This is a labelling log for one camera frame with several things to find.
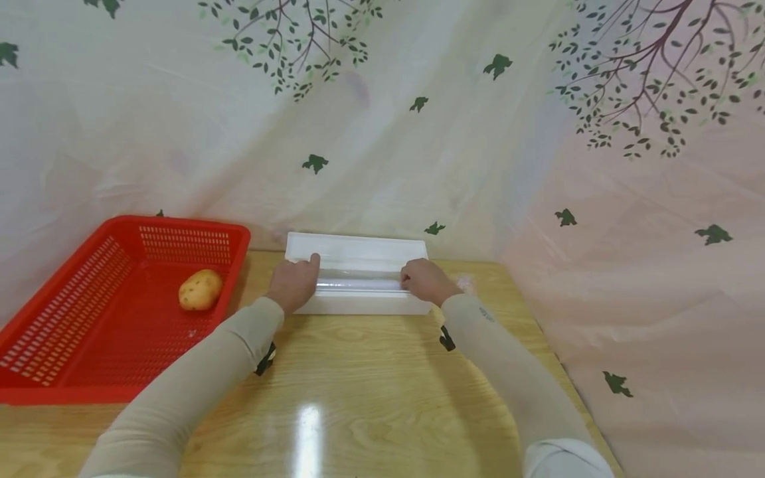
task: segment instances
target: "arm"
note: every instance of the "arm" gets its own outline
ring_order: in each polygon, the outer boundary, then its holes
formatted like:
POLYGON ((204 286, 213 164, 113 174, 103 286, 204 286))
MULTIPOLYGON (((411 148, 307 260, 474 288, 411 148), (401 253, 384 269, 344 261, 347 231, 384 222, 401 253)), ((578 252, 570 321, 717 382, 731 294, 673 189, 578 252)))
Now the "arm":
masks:
POLYGON ((591 444, 579 412, 550 372, 477 298, 462 294, 426 259, 402 270, 402 287, 441 307, 457 348, 486 376, 516 421, 522 449, 541 440, 575 438, 591 444))
POLYGON ((256 369, 285 315, 311 298, 318 270, 318 255, 281 263, 264 297, 219 325, 128 404, 99 437, 80 478, 177 476, 191 434, 256 369))

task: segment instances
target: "person's left hand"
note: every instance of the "person's left hand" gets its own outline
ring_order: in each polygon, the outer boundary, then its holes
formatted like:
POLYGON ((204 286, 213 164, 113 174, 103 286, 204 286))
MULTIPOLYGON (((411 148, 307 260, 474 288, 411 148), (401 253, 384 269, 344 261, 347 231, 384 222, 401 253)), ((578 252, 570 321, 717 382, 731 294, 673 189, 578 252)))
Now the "person's left hand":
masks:
POLYGON ((285 316, 293 314, 314 296, 320 263, 321 256, 315 253, 311 254, 310 261, 280 262, 274 269, 269 291, 264 297, 279 304, 285 316))

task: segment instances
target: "beige sleeve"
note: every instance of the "beige sleeve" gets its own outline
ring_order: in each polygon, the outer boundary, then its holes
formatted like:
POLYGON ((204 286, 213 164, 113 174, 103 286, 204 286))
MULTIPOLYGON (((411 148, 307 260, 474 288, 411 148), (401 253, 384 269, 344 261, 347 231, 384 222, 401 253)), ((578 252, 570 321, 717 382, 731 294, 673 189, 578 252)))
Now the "beige sleeve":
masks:
POLYGON ((592 440, 579 412, 550 372, 476 297, 447 299, 446 327, 454 345, 486 376, 516 421, 522 449, 541 440, 592 440))
POLYGON ((194 429, 256 369, 283 322, 284 311, 260 298, 221 323, 125 407, 99 437, 80 478, 176 478, 194 429))

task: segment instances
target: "potato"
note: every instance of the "potato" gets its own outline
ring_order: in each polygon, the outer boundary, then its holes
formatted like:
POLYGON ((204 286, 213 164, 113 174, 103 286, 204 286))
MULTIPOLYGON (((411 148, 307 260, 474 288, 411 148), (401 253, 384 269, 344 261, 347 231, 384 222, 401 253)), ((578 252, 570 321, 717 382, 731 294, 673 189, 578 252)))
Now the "potato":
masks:
POLYGON ((178 303, 185 311, 206 311, 215 305, 223 290, 223 279, 211 269, 202 269, 181 284, 178 303))

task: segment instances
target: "hand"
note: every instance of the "hand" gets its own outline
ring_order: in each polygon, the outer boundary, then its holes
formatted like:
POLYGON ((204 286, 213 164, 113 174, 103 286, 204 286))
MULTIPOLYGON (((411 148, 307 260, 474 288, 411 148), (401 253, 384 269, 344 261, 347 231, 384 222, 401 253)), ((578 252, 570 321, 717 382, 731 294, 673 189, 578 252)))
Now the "hand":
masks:
POLYGON ((406 263, 401 269, 401 288, 421 301, 432 302, 439 307, 449 297, 462 294, 462 290, 444 271, 427 259, 414 259, 406 263))
POLYGON ((282 261, 274 269, 264 297, 279 304, 285 316, 293 314, 314 296, 320 262, 321 256, 315 253, 311 254, 310 261, 282 261))

